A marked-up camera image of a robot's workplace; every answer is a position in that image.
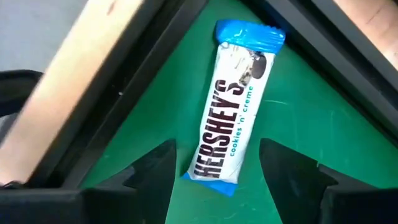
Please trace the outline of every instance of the green mat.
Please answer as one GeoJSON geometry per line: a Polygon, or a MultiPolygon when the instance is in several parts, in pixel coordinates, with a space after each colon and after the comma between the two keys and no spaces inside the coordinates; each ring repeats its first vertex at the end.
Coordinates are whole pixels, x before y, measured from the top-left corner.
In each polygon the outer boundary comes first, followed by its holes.
{"type": "MultiPolygon", "coordinates": [[[[177,140],[177,176],[198,144],[215,61],[218,19],[259,19],[238,0],[212,0],[158,73],[86,178],[89,187],[164,140],[177,140]]],[[[377,187],[398,186],[398,149],[294,51],[275,59],[232,198],[177,178],[167,223],[281,223],[259,163],[260,138],[377,187]]]]}

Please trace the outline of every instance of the wooden plank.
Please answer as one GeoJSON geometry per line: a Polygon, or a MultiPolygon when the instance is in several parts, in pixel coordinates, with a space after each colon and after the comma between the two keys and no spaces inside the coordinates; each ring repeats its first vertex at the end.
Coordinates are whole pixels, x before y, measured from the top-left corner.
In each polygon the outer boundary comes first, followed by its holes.
{"type": "Polygon", "coordinates": [[[0,147],[0,183],[28,181],[143,2],[87,2],[0,147]]]}
{"type": "Polygon", "coordinates": [[[392,0],[334,0],[398,70],[398,6],[392,0]]]}

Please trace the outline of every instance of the blue wrapper end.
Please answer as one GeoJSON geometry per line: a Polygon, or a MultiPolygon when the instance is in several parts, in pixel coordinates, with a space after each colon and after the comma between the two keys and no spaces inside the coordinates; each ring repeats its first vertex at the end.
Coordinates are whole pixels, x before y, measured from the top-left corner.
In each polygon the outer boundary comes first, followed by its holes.
{"type": "Polygon", "coordinates": [[[232,197],[234,195],[234,192],[236,188],[238,187],[237,184],[232,184],[228,182],[224,182],[222,180],[210,180],[210,181],[204,181],[204,180],[193,180],[190,176],[189,173],[186,172],[183,176],[183,179],[187,180],[192,180],[198,184],[202,184],[205,187],[211,188],[213,190],[218,191],[219,193],[222,193],[224,195],[227,195],[229,197],[232,197]]]}
{"type": "Polygon", "coordinates": [[[285,33],[262,24],[224,19],[217,22],[216,38],[220,44],[227,42],[256,52],[277,54],[284,44],[285,33]]]}

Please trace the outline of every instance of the white wrapper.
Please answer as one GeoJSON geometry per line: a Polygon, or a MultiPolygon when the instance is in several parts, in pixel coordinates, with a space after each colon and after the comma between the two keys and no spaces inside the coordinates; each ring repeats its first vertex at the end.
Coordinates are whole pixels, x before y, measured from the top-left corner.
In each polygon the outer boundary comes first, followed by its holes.
{"type": "Polygon", "coordinates": [[[238,183],[274,58],[226,42],[218,46],[189,179],[238,183]]]}

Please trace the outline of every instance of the candy bar wrapper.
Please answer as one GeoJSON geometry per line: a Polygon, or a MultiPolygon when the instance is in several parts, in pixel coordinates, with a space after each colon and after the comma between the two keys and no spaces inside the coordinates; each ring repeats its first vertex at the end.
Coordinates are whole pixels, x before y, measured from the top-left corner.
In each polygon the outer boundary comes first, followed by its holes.
{"type": "Polygon", "coordinates": [[[285,34],[260,24],[222,20],[217,22],[216,38],[219,46],[201,119],[199,145],[183,178],[232,196],[262,94],[285,34]]]}

